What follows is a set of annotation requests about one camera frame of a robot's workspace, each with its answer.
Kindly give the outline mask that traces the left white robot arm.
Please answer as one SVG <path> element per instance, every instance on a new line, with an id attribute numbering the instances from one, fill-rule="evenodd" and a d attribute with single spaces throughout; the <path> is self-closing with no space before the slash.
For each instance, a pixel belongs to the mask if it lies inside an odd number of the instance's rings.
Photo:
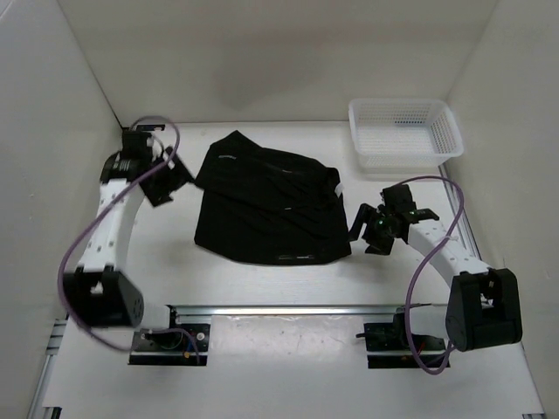
<path id="1" fill-rule="evenodd" d="M 121 151 L 107 159 L 100 177 L 96 223 L 86 229 L 84 253 L 73 270 L 63 268 L 59 290 L 74 321 L 86 330 L 125 327 L 153 329 L 153 339 L 173 349 L 183 328 L 166 305 L 149 303 L 126 274 L 128 247 L 136 214 L 144 201 L 154 208 L 172 201 L 171 193 L 194 178 L 178 155 L 157 172 L 164 158 L 150 152 L 138 159 Z"/>

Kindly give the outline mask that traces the black shorts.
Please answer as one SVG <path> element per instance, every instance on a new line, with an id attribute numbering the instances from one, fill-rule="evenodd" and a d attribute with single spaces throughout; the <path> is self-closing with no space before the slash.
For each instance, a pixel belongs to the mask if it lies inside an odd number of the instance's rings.
<path id="1" fill-rule="evenodd" d="M 244 264 L 329 264 L 350 256 L 339 171 L 234 131 L 198 172 L 196 245 Z"/>

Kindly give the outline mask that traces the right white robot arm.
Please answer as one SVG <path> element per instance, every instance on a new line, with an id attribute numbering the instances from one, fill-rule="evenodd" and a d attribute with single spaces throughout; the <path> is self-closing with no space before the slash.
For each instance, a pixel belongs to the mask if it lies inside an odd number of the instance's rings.
<path id="1" fill-rule="evenodd" d="M 408 204 L 397 212 L 387 205 L 360 205 L 349 231 L 362 238 L 369 254 L 388 256 L 401 239 L 424 256 L 450 288 L 443 306 L 418 303 L 397 309 L 392 338 L 411 349 L 424 335 L 449 341 L 460 352 L 515 344 L 522 338 L 521 308 L 516 276 L 494 269 L 451 237 L 431 209 Z"/>

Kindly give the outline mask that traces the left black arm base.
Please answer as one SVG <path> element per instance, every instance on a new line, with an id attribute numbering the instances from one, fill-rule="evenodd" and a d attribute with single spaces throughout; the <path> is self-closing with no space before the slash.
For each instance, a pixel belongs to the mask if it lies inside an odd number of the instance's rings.
<path id="1" fill-rule="evenodd" d="M 209 358 L 210 328 L 209 316 L 191 316 L 172 308 L 169 326 L 164 333 L 151 333 L 145 329 L 134 333 L 128 364 L 205 367 Z"/>

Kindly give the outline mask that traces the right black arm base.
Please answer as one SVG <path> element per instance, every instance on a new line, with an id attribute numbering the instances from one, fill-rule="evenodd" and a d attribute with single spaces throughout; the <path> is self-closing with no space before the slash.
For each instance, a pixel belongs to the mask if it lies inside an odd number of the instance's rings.
<path id="1" fill-rule="evenodd" d="M 401 313 L 390 321 L 369 318 L 355 337 L 365 343 L 367 368 L 370 370 L 420 369 L 411 354 Z M 413 334 L 412 341 L 427 368 L 436 369 L 443 365 L 446 351 L 444 339 Z"/>

